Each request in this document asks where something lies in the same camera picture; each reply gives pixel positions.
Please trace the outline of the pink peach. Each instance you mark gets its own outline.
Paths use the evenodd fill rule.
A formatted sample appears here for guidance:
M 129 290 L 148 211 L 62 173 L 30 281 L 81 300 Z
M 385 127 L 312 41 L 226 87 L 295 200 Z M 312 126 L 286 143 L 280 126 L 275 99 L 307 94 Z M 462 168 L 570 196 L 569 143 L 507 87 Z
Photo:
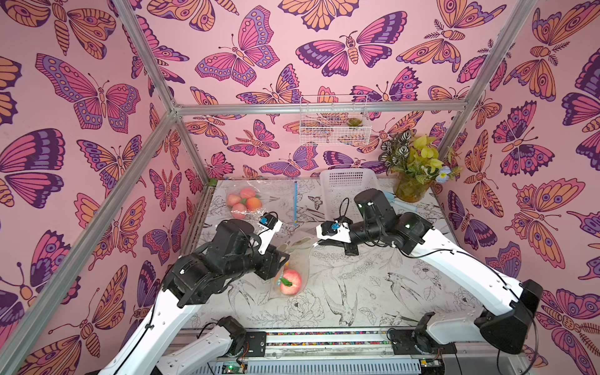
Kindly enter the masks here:
M 296 295 L 303 286 L 303 279 L 296 270 L 286 269 L 279 279 L 280 291 L 283 295 Z
M 245 187 L 240 190 L 239 195 L 242 199 L 254 198 L 256 197 L 256 190 L 253 187 Z
M 242 198 L 236 194 L 229 194 L 226 198 L 227 206 L 233 207 L 239 204 L 242 201 Z
M 237 203 L 231 207 L 231 215 L 234 219 L 244 220 L 247 214 L 248 209 L 245 204 Z

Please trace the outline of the orange-red peach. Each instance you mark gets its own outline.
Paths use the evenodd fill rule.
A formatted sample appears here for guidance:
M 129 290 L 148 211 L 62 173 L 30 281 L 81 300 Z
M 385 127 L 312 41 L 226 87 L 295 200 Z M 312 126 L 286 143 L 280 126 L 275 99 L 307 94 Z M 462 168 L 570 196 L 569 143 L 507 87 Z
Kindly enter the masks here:
M 246 208 L 248 209 L 249 212 L 256 212 L 258 210 L 260 210 L 263 207 L 262 202 L 260 201 L 259 198 L 248 198 L 246 200 Z

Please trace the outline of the clear blue-zipper zip-top bag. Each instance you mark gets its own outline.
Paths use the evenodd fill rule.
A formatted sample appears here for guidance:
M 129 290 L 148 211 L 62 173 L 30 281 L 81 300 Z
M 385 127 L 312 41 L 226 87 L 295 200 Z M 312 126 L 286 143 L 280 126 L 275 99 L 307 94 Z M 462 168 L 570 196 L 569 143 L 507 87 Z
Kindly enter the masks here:
M 297 220 L 296 187 L 284 180 L 225 181 L 223 215 L 233 219 L 258 220 L 270 213 L 285 224 Z

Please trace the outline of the clear green-zipper zip-top bag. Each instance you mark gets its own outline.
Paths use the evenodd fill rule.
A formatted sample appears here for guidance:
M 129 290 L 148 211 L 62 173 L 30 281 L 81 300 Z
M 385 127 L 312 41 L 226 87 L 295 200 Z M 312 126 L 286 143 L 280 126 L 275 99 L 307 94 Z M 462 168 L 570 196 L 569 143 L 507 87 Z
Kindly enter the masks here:
M 305 289 L 310 275 L 310 256 L 316 248 L 317 242 L 318 239 L 314 232 L 299 231 L 278 247 L 279 250 L 289 254 L 289 259 L 270 282 L 269 300 L 296 296 Z M 296 270 L 302 277 L 302 289 L 296 295 L 283 295 L 280 291 L 279 279 L 286 269 Z

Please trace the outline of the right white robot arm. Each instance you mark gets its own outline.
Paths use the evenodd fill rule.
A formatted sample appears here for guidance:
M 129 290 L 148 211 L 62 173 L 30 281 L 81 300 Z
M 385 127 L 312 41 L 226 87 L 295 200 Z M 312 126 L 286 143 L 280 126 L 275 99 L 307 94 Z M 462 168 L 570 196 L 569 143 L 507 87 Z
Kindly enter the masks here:
M 397 214 L 380 190 L 360 192 L 354 202 L 362 221 L 348 227 L 351 245 L 396 248 L 434 267 L 482 305 L 480 311 L 448 316 L 426 313 L 412 332 L 422 353 L 456 342 L 486 342 L 501 353 L 521 353 L 541 300 L 540 284 L 518 281 L 482 263 L 415 212 Z

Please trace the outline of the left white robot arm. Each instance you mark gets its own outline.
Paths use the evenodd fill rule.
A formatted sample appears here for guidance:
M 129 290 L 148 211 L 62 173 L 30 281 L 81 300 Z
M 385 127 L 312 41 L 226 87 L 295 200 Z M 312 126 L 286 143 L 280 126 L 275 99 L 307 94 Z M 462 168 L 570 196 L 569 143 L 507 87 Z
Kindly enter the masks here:
M 283 223 L 274 212 L 256 226 L 244 220 L 224 220 L 211 241 L 181 256 L 162 281 L 156 301 L 140 326 L 101 374 L 187 374 L 221 356 L 240 356 L 247 348 L 247 331 L 233 317 L 183 349 L 167 349 L 183 326 L 209 301 L 247 273 L 264 281 L 275 278 L 289 255 L 271 241 Z

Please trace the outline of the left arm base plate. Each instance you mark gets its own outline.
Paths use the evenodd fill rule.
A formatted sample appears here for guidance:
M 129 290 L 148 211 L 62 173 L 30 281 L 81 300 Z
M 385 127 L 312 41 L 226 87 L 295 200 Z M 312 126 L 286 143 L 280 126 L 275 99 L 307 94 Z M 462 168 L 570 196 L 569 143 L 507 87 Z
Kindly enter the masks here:
M 232 358 L 264 357 L 267 350 L 267 333 L 265 331 L 250 331 L 244 336 L 236 337 L 226 356 Z

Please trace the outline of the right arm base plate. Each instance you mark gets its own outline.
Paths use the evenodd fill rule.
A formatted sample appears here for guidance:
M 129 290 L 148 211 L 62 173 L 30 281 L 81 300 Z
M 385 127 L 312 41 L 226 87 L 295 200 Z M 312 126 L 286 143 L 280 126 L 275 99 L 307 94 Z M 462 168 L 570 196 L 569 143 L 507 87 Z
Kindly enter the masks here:
M 439 344 L 426 334 L 416 332 L 411 327 L 388 329 L 387 340 L 391 342 L 395 355 L 427 356 L 457 353 L 454 344 Z

